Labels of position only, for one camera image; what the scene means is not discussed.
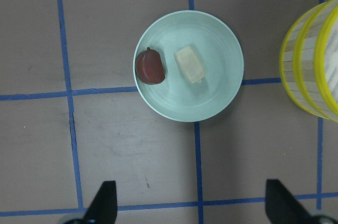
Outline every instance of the grid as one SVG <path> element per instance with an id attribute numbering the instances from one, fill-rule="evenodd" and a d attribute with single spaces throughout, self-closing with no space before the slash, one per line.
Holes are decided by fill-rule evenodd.
<path id="1" fill-rule="evenodd" d="M 71 145 L 72 145 L 72 157 L 73 157 L 75 183 L 76 183 L 76 189 L 77 189 L 78 208 L 0 212 L 0 217 L 84 212 L 86 208 L 84 208 L 83 206 L 83 198 L 82 198 L 76 130 L 75 130 L 74 116 L 73 116 L 73 112 L 74 112 L 73 96 L 96 95 L 96 94 L 105 94 L 105 93 L 112 94 L 112 93 L 118 93 L 118 92 L 137 92 L 137 88 L 135 86 L 72 90 L 70 68 L 69 68 L 69 61 L 68 61 L 67 37 L 66 37 L 66 32 L 65 32 L 63 1 L 57 0 L 57 2 L 58 2 L 58 14 L 59 14 L 59 21 L 60 21 L 60 39 L 61 39 L 62 60 L 63 60 L 66 91 L 46 92 L 46 93 L 40 93 L 40 94 L 27 94 L 27 95 L 24 95 L 24 94 L 1 95 L 0 101 L 67 97 L 68 110 L 69 110 Z M 189 9 L 194 10 L 194 0 L 189 0 Z M 242 86 L 273 84 L 273 83 L 281 83 L 281 79 L 280 78 L 266 78 L 266 79 L 243 80 Z M 135 205 L 135 206 L 120 206 L 118 207 L 118 211 L 197 207 L 198 216 L 199 216 L 199 224 L 202 224 L 204 206 L 221 206 L 221 205 L 229 205 L 229 204 L 257 203 L 257 202 L 262 203 L 265 201 L 265 198 L 263 197 L 262 198 L 204 201 L 203 200 L 203 186 L 202 186 L 200 122 L 194 122 L 194 135 L 195 135 L 195 156 L 196 156 L 196 174 L 197 174 L 196 183 L 197 183 L 197 196 L 198 196 L 197 199 L 198 200 L 194 202 L 176 202 L 176 203 L 161 203 L 161 204 L 144 204 L 144 205 Z M 316 199 L 316 208 L 318 210 L 321 209 L 322 198 L 338 197 L 338 192 L 322 193 L 322 159 L 323 159 L 323 119 L 318 118 L 318 121 L 317 121 L 317 191 L 316 191 L 316 194 L 302 194 L 302 195 L 295 196 L 299 200 Z"/>

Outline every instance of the yellow rim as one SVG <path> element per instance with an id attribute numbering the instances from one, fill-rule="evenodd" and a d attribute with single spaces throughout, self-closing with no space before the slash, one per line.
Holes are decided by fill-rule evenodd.
<path id="1" fill-rule="evenodd" d="M 317 110 L 320 114 L 322 115 L 317 115 L 319 117 L 323 117 L 323 118 L 329 118 L 332 119 L 330 116 L 328 116 L 325 112 L 323 112 L 318 106 L 317 104 L 312 100 L 311 96 L 308 94 L 306 87 L 305 87 L 305 83 L 303 80 L 303 73 L 302 73 L 302 50 L 303 50 L 303 45 L 304 45 L 304 41 L 305 41 L 305 37 L 306 34 L 308 33 L 311 25 L 313 24 L 313 22 L 316 20 L 317 16 L 319 16 L 319 14 L 327 7 L 329 6 L 330 3 L 326 3 L 326 4 L 321 4 L 318 7 L 318 10 L 316 12 L 313 13 L 313 15 L 311 15 L 309 17 L 309 19 L 307 19 L 307 21 L 305 22 L 301 32 L 299 33 L 297 39 L 296 39 L 296 44 L 295 44 L 295 51 L 294 51 L 294 63 L 293 63 L 293 71 L 294 71 L 294 75 L 295 75 L 295 80 L 296 80 L 296 84 L 299 88 L 299 91 L 301 92 L 301 94 L 303 95 L 304 99 L 315 109 Z"/>
<path id="2" fill-rule="evenodd" d="M 318 88 L 323 99 L 333 113 L 338 115 L 338 104 L 333 98 L 325 76 L 325 49 L 331 28 L 338 18 L 338 5 L 332 10 L 319 33 L 314 55 L 314 71 Z"/>
<path id="3" fill-rule="evenodd" d="M 287 45 L 287 42 L 289 40 L 290 35 L 293 33 L 294 28 L 299 24 L 299 22 L 306 17 L 310 12 L 317 10 L 319 7 L 321 7 L 323 4 L 317 5 L 316 7 L 314 7 L 313 9 L 307 11 L 305 14 L 303 14 L 300 18 L 298 18 L 295 23 L 290 27 L 290 29 L 288 30 L 288 32 L 286 33 L 283 43 L 281 45 L 281 49 L 280 49 L 280 55 L 279 55 L 279 73 L 280 73 L 280 78 L 281 78 L 281 82 L 284 86 L 285 91 L 287 92 L 287 94 L 289 95 L 289 97 L 291 98 L 291 100 L 298 105 L 300 108 L 302 108 L 303 110 L 309 112 L 310 114 L 314 115 L 314 116 L 319 116 L 319 117 L 323 117 L 324 116 L 320 115 L 320 114 L 315 114 L 312 111 L 308 110 L 305 106 L 303 106 L 297 99 L 296 97 L 293 95 L 293 93 L 290 91 L 289 86 L 286 82 L 285 79 L 285 75 L 284 75 L 284 51 L 285 51 L 285 47 Z"/>

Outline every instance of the red fruit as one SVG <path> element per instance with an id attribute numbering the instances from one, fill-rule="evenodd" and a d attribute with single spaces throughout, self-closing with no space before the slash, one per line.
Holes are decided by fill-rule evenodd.
<path id="1" fill-rule="evenodd" d="M 159 84 L 165 79 L 161 56 L 149 47 L 137 56 L 135 68 L 139 79 L 146 84 Z"/>

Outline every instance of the white rectangular object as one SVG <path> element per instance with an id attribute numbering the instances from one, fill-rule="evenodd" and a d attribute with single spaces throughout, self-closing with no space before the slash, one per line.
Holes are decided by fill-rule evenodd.
<path id="1" fill-rule="evenodd" d="M 203 65 L 190 45 L 175 52 L 175 60 L 189 83 L 200 83 L 205 77 Z"/>

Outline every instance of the round plate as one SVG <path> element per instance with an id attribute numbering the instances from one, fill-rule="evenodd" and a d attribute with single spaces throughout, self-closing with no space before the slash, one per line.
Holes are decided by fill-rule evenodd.
<path id="1" fill-rule="evenodd" d="M 201 83 L 190 84 L 181 74 L 174 53 L 190 45 L 205 71 Z M 150 47 L 161 55 L 165 80 L 144 84 L 136 76 L 135 59 Z M 134 54 L 134 79 L 142 98 L 164 117 L 182 122 L 210 118 L 237 94 L 244 61 L 233 32 L 216 17 L 199 11 L 178 11 L 154 22 L 141 36 Z"/>

